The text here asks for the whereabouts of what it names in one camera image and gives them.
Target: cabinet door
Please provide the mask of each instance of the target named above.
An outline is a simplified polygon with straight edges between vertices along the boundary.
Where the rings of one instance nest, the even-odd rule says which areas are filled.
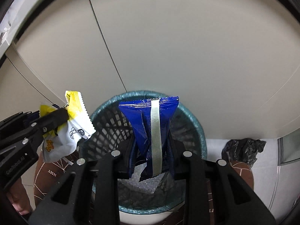
[[[91,3],[126,89],[179,95],[208,138],[274,138],[300,115],[300,99],[272,98],[300,57],[300,26],[277,0]]]
[[[16,50],[52,92],[80,91],[91,114],[125,91],[89,0],[55,0],[31,23]]]
[[[0,121],[18,112],[37,111],[41,103],[52,104],[6,59],[0,68]]]

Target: round rivet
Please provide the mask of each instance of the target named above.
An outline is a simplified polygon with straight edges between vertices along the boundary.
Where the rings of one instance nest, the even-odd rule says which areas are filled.
[[[86,161],[83,158],[79,158],[76,163],[80,166],[80,165],[84,164],[85,162]]]
[[[193,155],[193,153],[191,153],[190,151],[185,151],[185,152],[183,153],[183,155],[184,155],[185,157],[191,157],[191,156]]]
[[[111,152],[111,154],[112,154],[113,157],[117,157],[118,155],[121,154],[121,152],[118,151],[118,150],[114,150],[114,151]]]
[[[23,141],[22,141],[22,144],[23,145],[25,145],[25,144],[27,144],[28,143],[28,139],[24,139]]]
[[[218,160],[218,164],[222,167],[226,166],[227,162],[223,159]]]

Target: black plastic bag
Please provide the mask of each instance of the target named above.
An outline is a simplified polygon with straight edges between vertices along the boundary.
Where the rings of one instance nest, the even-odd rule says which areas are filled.
[[[257,160],[257,153],[263,152],[265,145],[266,141],[260,139],[232,139],[222,150],[222,159],[227,162],[245,162],[252,168]]]

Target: white and yellow snack wrapper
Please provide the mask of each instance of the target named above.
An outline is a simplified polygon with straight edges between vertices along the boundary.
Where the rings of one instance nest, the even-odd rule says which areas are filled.
[[[95,128],[84,106],[81,93],[78,91],[66,91],[65,97],[69,120],[60,125],[56,131],[52,130],[44,135],[43,158],[44,162],[57,162],[61,158],[70,155],[77,148],[77,142],[81,139],[89,139]],[[55,111],[53,106],[41,105],[40,117]]]

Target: blue snack wrapper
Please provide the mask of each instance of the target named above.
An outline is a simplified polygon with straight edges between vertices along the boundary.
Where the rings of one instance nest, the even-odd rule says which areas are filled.
[[[134,156],[131,156],[130,163],[136,165],[135,160],[138,160],[138,164],[147,162],[142,180],[167,171],[167,136],[178,104],[179,97],[135,100],[119,104],[119,109],[132,125],[138,149],[138,154],[137,150],[132,151]]]

